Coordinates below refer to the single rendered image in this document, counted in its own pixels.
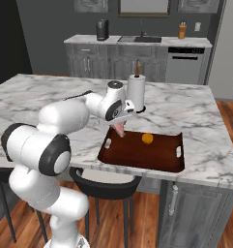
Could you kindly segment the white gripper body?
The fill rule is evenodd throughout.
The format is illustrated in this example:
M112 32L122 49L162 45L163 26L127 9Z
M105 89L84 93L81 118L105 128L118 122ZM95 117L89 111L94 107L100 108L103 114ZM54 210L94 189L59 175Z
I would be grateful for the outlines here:
M105 121L105 123L107 125L114 125L115 123L121 123L121 122L125 123L125 121L126 121L126 117L118 117L118 118L115 118L111 121Z

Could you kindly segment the pink raw steak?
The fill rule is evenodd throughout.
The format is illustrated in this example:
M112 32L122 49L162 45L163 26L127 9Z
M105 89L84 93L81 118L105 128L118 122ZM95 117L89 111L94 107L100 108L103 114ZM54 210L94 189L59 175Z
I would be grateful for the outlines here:
M115 129L116 133L122 138L125 135L124 132L124 123L117 122L113 124L113 128Z

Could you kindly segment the dark brown serving tray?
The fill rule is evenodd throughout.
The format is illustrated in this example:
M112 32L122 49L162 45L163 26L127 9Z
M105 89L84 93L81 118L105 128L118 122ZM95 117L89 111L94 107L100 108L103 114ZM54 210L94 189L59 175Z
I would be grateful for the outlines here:
M147 170L180 172L185 169L183 134L153 134L146 144L143 133L126 131L121 138L113 128L105 136L98 159L105 164Z

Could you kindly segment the orange fruit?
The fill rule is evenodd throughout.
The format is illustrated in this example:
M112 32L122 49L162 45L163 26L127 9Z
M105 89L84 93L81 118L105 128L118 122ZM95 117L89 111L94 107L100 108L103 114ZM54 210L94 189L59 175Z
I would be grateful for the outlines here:
M154 139L154 137L152 134L146 133L146 134L142 135L142 141L146 144L152 143L153 139Z

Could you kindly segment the white paper towel roll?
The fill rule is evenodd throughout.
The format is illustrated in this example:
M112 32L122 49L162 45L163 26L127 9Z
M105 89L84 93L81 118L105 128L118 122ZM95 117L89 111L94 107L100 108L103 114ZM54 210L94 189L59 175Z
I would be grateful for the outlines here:
M134 109L140 112L144 109L145 77L130 75L127 85L127 98L134 104Z

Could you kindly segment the wooden paper towel holder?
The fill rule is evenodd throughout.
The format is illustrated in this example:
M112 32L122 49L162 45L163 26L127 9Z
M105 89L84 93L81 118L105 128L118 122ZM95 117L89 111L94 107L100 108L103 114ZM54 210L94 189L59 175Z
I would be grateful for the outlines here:
M144 96L145 96L145 79L146 77L140 74L141 63L137 62L134 75L134 99L135 110L141 112L144 110Z

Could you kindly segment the grey run of cupboards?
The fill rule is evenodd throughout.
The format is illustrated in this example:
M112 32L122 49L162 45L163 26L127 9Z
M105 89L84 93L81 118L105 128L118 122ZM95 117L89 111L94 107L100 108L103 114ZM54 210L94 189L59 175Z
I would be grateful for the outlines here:
M76 78L111 78L126 80L135 73L137 62L140 73L151 82L166 82L167 52L169 47L209 47L206 38L161 37L161 43L135 43L136 36L111 36L98 41L94 35L74 35L66 46L69 73Z

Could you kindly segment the black bar stool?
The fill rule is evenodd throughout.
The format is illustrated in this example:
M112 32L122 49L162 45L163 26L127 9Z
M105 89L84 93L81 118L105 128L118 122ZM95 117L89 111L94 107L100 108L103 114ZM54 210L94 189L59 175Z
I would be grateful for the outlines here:
M11 163L8 162L6 159L0 157L0 200L1 200L3 207L4 207L4 211L5 211L5 215L6 215L8 225L9 225L9 228L11 231L12 239L14 242L16 242L15 230L14 230L14 226L12 223L12 218L10 215L10 210L9 210L8 203L7 203L7 198L5 195L4 188L3 188L3 184L9 182L9 176L10 176L12 170L13 170L13 166L11 165Z
M128 224L133 232L133 194L141 180L140 176L119 174L102 170L70 167L70 177L87 196L94 197L96 213L99 213L99 199L122 200L124 209L124 245L128 248Z

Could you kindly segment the white dishwasher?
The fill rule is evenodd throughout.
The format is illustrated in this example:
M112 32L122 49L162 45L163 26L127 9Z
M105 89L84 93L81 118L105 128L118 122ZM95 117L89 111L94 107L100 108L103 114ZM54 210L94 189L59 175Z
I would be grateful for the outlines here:
M165 81L202 84L210 50L209 47L170 46L167 52Z

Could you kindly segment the black sink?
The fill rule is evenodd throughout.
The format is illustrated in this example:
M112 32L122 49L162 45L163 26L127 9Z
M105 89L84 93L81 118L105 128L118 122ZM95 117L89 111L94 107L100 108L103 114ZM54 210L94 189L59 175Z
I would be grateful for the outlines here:
M144 36L144 37L136 37L134 39L135 43L161 43L161 37L149 37L149 36Z

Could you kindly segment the black coffee machine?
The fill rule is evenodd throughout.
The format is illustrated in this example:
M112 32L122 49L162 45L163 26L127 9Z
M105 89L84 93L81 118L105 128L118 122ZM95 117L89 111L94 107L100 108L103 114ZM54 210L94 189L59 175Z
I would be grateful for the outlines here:
M105 41L109 38L109 21L107 19L98 20L96 29L98 41Z

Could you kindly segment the wooden knife block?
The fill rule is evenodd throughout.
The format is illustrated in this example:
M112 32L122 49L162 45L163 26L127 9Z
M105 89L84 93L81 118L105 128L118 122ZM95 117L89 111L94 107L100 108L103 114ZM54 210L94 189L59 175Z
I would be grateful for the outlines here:
M178 30L178 38L184 39L186 36L187 24L185 22L181 22Z

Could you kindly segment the dark framed window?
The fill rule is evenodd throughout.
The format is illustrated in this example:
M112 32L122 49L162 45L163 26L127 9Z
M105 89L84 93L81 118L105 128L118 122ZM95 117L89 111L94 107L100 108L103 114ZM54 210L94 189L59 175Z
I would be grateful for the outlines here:
M171 0L118 0L118 17L169 17Z

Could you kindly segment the grey island cupboard door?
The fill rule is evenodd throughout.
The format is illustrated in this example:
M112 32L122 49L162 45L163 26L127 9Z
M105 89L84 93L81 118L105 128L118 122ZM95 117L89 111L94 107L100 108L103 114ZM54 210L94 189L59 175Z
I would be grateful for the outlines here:
M169 216L174 184L179 191ZM232 211L232 189L162 180L157 248L217 248Z

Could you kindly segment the white tall fridge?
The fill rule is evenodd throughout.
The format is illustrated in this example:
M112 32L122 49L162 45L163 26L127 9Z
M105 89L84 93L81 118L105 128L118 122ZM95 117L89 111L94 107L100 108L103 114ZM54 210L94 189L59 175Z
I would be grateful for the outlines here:
M216 99L233 100L233 0L226 0L208 84Z

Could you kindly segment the grey wall cupboard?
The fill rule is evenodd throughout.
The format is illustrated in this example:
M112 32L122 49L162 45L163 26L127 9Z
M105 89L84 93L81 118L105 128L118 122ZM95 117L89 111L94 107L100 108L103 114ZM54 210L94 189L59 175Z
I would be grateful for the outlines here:
M214 14L218 11L219 0L179 0L180 13Z
M74 0L74 10L78 13L107 13L108 0Z

